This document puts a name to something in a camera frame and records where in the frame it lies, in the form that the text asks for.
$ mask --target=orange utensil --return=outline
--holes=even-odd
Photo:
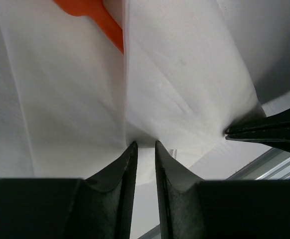
[[[106,10],[103,0],[54,0],[66,13],[72,16],[89,16],[107,37],[124,53],[123,31]]]

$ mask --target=orange spoon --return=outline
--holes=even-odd
[[[124,53],[123,31],[106,10],[103,0],[54,0],[66,13],[72,16],[89,16],[107,37]]]

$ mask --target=orange plastic object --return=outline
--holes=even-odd
[[[106,10],[103,0],[54,0],[72,16],[89,16],[107,37],[124,53],[123,31]]]

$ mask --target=orange spoon handle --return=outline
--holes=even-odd
[[[114,45],[124,54],[123,31],[117,22],[112,18],[103,4],[99,5],[98,11],[93,10],[89,17],[94,19],[96,24],[114,43]]]

